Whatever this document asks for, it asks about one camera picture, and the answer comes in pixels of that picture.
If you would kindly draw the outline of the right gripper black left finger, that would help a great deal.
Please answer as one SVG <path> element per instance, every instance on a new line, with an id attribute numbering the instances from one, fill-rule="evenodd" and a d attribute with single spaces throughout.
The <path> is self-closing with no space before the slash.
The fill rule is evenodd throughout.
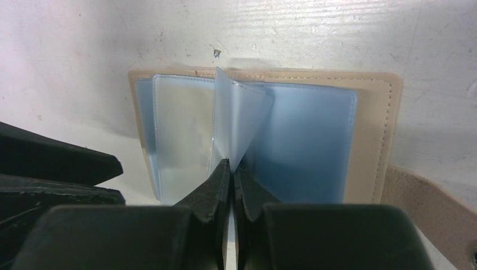
<path id="1" fill-rule="evenodd" d="M 224 269 L 231 172 L 173 206 L 57 206 L 34 226 L 13 269 Z"/>

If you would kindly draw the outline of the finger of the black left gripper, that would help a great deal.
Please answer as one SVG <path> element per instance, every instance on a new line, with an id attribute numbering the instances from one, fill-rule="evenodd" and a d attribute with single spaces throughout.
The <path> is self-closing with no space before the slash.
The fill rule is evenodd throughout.
<path id="1" fill-rule="evenodd" d="M 95 186 L 123 168 L 113 155 L 1 122 L 1 174 Z"/>

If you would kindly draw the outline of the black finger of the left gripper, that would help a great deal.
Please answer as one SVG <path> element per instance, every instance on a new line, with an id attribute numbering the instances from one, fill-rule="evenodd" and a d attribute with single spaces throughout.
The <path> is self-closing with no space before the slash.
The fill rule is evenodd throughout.
<path id="1" fill-rule="evenodd" d="M 118 190 L 1 175 L 1 257 L 14 258 L 36 221 L 58 205 L 124 205 Z"/>

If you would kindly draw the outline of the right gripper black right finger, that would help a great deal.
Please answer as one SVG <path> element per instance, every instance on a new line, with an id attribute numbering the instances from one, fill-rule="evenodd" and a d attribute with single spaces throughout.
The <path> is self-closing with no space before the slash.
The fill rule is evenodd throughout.
<path id="1" fill-rule="evenodd" d="M 234 175 L 238 269 L 432 269 L 410 219 L 388 205 L 289 204 Z"/>

